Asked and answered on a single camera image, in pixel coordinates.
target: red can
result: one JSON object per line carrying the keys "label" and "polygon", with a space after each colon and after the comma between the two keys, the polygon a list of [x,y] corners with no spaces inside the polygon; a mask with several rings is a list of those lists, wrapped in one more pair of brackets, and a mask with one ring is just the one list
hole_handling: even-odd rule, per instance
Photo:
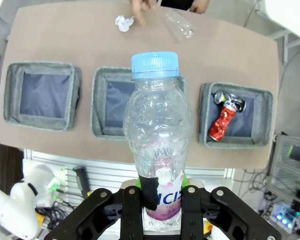
{"label": "red can", "polygon": [[226,101],[222,107],[220,117],[212,124],[209,136],[216,141],[220,141],[226,134],[228,125],[236,115],[236,105],[231,101]]}

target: crumpled paper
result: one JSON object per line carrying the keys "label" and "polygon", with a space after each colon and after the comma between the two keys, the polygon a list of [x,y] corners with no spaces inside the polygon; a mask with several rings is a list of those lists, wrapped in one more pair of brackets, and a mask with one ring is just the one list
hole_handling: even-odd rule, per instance
{"label": "crumpled paper", "polygon": [[127,32],[130,28],[130,26],[134,23],[135,17],[132,16],[130,18],[125,18],[125,16],[120,15],[115,20],[115,25],[119,27],[119,30],[121,32]]}

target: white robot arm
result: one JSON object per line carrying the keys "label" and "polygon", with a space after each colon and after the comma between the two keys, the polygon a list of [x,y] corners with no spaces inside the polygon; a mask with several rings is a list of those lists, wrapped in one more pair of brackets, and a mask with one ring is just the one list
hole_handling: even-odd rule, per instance
{"label": "white robot arm", "polygon": [[0,225],[21,239],[33,239],[39,229],[36,203],[49,194],[53,178],[50,168],[38,165],[12,187],[10,195],[0,190]]}

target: plastic bottle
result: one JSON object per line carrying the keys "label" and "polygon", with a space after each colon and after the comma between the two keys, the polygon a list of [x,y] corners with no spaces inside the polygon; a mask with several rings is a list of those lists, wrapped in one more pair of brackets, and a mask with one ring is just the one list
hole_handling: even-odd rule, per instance
{"label": "plastic bottle", "polygon": [[145,199],[149,228],[170,231],[180,224],[181,185],[194,119],[176,86],[175,52],[145,52],[131,59],[135,90],[125,109],[124,134]]}

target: pink label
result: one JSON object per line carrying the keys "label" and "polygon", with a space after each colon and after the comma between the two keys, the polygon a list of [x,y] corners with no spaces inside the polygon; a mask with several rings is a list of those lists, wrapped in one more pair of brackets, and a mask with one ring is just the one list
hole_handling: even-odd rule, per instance
{"label": "pink label", "polygon": [[157,188],[159,203],[155,211],[146,210],[146,213],[153,219],[165,221],[175,216],[181,208],[181,185],[184,173],[166,185],[159,185]]}

